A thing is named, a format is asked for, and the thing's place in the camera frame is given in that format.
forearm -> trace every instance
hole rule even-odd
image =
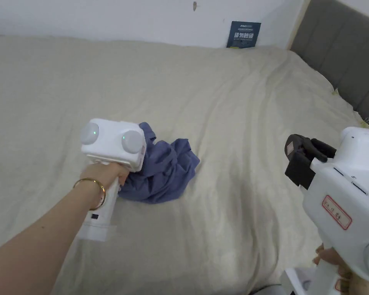
[[[0,294],[49,294],[68,249],[101,189],[83,181],[0,247]]]

bracelet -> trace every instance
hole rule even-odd
[[[87,177],[87,178],[82,178],[82,179],[78,180],[77,182],[75,182],[75,184],[74,184],[74,186],[72,188],[74,188],[81,181],[85,181],[85,180],[89,180],[89,181],[93,181],[93,182],[97,183],[101,187],[101,190],[103,191],[103,194],[104,194],[103,201],[96,208],[90,209],[89,211],[97,210],[97,209],[99,209],[104,204],[105,199],[106,199],[106,192],[105,192],[104,186],[103,186],[103,184],[100,181],[98,181],[96,179],[92,179],[92,178],[88,178]]]

gray upholstered headboard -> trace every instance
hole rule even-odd
[[[369,118],[369,17],[336,0],[311,0],[291,50]]]

crumpled clothing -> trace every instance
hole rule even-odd
[[[199,159],[187,139],[154,144],[156,135],[149,124],[143,122],[139,126],[146,140],[144,163],[139,172],[130,173],[118,196],[149,204],[178,199],[195,176]]]

beige bedsheet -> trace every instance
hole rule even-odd
[[[54,294],[246,294],[309,264],[316,228],[284,175],[288,135],[333,146],[352,108],[295,53],[0,36],[0,245],[87,163],[90,118],[148,122],[201,160],[176,201],[119,199],[109,242],[75,241]]]

